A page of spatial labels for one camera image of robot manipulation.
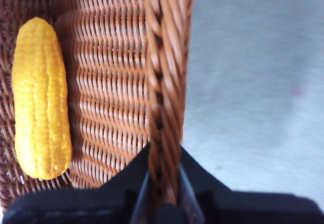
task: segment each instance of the gray floor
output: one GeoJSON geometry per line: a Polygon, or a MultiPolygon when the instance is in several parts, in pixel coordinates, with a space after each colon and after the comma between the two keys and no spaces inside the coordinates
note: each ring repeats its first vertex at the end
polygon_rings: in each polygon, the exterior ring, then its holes
{"type": "Polygon", "coordinates": [[[235,190],[324,209],[324,0],[195,0],[184,147],[235,190]]]}

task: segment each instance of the twisted basket handle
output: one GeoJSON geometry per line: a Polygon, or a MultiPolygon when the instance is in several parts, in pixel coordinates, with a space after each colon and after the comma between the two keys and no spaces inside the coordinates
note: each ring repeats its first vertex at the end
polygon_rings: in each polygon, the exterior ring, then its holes
{"type": "Polygon", "coordinates": [[[151,204],[177,204],[193,0],[145,0],[151,204]]]}

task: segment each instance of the brown wicker basket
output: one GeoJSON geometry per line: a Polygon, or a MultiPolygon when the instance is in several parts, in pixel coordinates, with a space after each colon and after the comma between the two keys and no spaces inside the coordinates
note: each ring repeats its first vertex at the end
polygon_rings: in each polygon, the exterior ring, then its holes
{"type": "Polygon", "coordinates": [[[0,0],[4,210],[28,192],[99,187],[149,140],[153,199],[176,202],[191,9],[192,0],[0,0]],[[57,31],[69,87],[73,159],[50,181],[27,176],[14,152],[15,39],[35,16],[57,31]]]}

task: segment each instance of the black object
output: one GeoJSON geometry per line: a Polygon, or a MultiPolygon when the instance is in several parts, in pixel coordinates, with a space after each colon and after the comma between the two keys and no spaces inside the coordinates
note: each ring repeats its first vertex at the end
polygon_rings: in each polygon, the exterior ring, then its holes
{"type": "MultiPolygon", "coordinates": [[[[3,223],[129,223],[147,172],[147,157],[148,147],[99,189],[47,190],[21,196],[8,209],[3,223]]],[[[182,165],[207,224],[324,223],[323,213],[309,199],[232,191],[184,149],[182,165]]]]}
{"type": "Polygon", "coordinates": [[[157,208],[151,217],[152,224],[188,224],[186,212],[175,205],[164,205],[157,208]]]}

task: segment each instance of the corn cob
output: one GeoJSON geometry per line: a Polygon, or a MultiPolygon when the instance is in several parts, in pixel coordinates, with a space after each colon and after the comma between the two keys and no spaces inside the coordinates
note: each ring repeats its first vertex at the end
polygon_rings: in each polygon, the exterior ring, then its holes
{"type": "Polygon", "coordinates": [[[56,33],[41,18],[19,29],[12,84],[21,168],[44,180],[63,174],[72,157],[65,67],[56,33]]]}

